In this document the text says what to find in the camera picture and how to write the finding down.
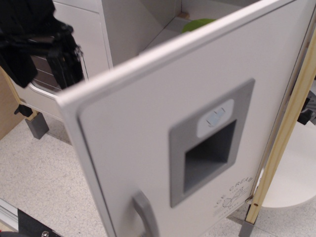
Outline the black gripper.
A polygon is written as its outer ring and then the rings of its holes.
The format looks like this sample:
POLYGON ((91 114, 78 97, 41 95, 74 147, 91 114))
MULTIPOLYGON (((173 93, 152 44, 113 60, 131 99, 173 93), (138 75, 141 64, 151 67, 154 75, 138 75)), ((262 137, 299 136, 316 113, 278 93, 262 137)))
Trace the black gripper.
MULTIPOLYGON (((83 79, 80 57, 72 32, 73 27, 54 17, 55 6, 51 0, 2 0, 0 2, 0 40, 26 40, 33 37, 55 37, 61 41, 65 52, 49 53, 46 57, 51 71, 65 89, 83 79)), ((1 50, 0 66, 20 87, 25 88, 38 74, 28 54, 1 50)))

